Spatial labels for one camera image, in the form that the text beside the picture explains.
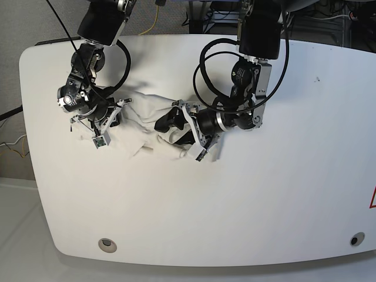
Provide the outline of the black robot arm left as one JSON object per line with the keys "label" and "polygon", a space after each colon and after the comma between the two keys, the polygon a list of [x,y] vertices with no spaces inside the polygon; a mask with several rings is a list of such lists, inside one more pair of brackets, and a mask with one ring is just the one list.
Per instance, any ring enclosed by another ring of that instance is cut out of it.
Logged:
{"label": "black robot arm left", "polygon": [[[215,94],[212,104],[197,95],[204,108],[176,101],[172,109],[158,119],[154,129],[166,133],[175,127],[183,130],[189,125],[190,131],[181,137],[178,145],[200,145],[207,151],[220,134],[234,127],[242,130],[259,128],[263,123],[266,102],[277,92],[286,74],[289,53],[285,53],[281,76],[267,94],[270,80],[270,60],[276,60],[280,51],[281,31],[287,26],[285,1],[242,1],[239,7],[237,39],[215,39],[201,51],[195,73],[201,73],[208,89]],[[211,57],[208,51],[218,44],[238,47],[238,61],[231,70],[230,94],[219,91],[210,80],[206,61]]]}

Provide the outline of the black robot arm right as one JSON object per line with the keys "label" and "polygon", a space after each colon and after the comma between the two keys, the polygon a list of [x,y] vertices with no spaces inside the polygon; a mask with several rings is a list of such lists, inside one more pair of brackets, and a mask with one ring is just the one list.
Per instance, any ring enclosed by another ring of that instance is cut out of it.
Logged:
{"label": "black robot arm right", "polygon": [[[130,99],[115,101],[112,95],[127,79],[131,57],[119,36],[130,18],[135,1],[90,1],[88,11],[80,23],[78,35],[84,42],[75,48],[71,58],[71,72],[65,85],[58,90],[58,105],[65,112],[74,112],[73,123],[88,120],[89,131],[96,142],[104,141],[109,127],[119,124],[118,115]],[[104,48],[118,46],[126,57],[126,67],[114,86],[96,86],[97,74],[105,64]]]}

